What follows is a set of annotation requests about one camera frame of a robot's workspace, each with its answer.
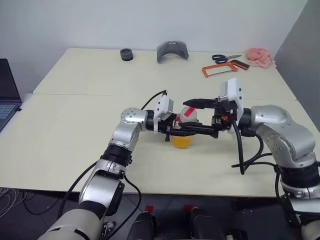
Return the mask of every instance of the gray plastic part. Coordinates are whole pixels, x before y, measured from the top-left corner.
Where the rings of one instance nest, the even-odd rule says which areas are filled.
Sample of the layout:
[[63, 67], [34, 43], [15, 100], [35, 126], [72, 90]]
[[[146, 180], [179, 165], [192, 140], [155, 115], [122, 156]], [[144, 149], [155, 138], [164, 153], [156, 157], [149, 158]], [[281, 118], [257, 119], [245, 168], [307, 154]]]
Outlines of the gray plastic part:
[[160, 63], [161, 58], [166, 54], [177, 54], [188, 59], [187, 45], [183, 41], [165, 41], [156, 48], [156, 60]]

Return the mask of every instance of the gray floor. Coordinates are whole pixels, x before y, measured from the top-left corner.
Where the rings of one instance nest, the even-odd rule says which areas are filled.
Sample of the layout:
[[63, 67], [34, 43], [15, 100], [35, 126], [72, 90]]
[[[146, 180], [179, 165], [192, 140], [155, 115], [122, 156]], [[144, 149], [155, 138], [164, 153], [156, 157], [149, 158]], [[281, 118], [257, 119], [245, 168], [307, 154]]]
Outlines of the gray floor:
[[[42, 212], [54, 201], [55, 198], [36, 195], [26, 204], [32, 211]], [[136, 194], [125, 194], [118, 212], [109, 217], [108, 220], [116, 221], [116, 223], [122, 222], [134, 209], [137, 201], [138, 196]], [[156, 237], [157, 240], [189, 238], [184, 205], [194, 205], [195, 207], [206, 209], [217, 217], [224, 230], [229, 228], [246, 230], [249, 240], [299, 239], [298, 232], [287, 225], [283, 212], [278, 205], [246, 211], [234, 211], [231, 207], [233, 201], [234, 198], [230, 197], [144, 194], [139, 211], [112, 239], [125, 240], [134, 219], [144, 211], [147, 205], [154, 206], [153, 215], [157, 219], [157, 229], [159, 231]], [[54, 223], [59, 203], [42, 215], [31, 215], [26, 211], [23, 204], [12, 208], [7, 215], [0, 218], [0, 239], [37, 239]], [[76, 203], [69, 201], [66, 205], [66, 210], [76, 207]]]

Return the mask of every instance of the white wall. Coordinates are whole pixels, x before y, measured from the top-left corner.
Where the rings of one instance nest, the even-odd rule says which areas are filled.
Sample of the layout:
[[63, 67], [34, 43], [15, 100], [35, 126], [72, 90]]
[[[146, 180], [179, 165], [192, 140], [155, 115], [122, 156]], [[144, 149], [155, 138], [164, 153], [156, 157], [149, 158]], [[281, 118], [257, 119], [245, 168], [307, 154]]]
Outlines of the white wall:
[[66, 48], [275, 54], [307, 0], [0, 0], [0, 58], [21, 93], [32, 92]]

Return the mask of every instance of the white table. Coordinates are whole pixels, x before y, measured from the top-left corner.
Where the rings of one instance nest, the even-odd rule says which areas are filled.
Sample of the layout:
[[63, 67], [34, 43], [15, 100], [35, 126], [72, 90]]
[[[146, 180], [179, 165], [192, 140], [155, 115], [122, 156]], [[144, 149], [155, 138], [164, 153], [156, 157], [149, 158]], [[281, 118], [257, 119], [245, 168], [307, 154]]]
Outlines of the white table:
[[[1, 185], [66, 191], [103, 153], [121, 111], [140, 107], [143, 101], [143, 97], [124, 102], [122, 97], [114, 96], [35, 94], [0, 139]], [[317, 129], [297, 101], [245, 101], [246, 107], [266, 104], [287, 109], [293, 119], [315, 134], [320, 144]], [[208, 124], [212, 113], [202, 110], [198, 116]], [[257, 151], [257, 142], [254, 138], [243, 141], [246, 159]], [[319, 147], [315, 151], [319, 156]], [[189, 149], [175, 148], [165, 142], [163, 134], [142, 132], [127, 174], [143, 193], [274, 196], [273, 169], [251, 166], [242, 176], [239, 169], [230, 167], [237, 163], [236, 156], [236, 140], [226, 132], [218, 139], [195, 136]], [[127, 185], [125, 192], [134, 190]]]
[[[188, 99], [217, 97], [221, 83], [232, 77], [239, 78], [245, 107], [274, 104], [287, 109], [320, 145], [319, 132], [275, 68], [250, 67], [205, 78], [201, 68], [213, 64], [214, 53], [190, 52], [188, 60], [170, 55], [161, 64], [155, 51], [133, 54], [132, 61], [124, 62], [119, 50], [68, 49], [1, 132], [1, 186], [66, 191], [103, 153], [122, 110], [140, 108], [154, 93], [167, 89], [179, 112]], [[247, 62], [244, 55], [239, 60]], [[204, 124], [210, 124], [211, 117], [209, 109], [198, 111]], [[127, 174], [143, 193], [275, 195], [271, 167], [251, 166], [245, 176], [230, 167], [237, 163], [232, 135], [194, 136], [189, 149], [177, 149], [164, 139], [162, 134], [140, 134]], [[253, 156], [258, 147], [256, 139], [246, 138], [244, 157]], [[127, 185], [125, 192], [134, 190]]]

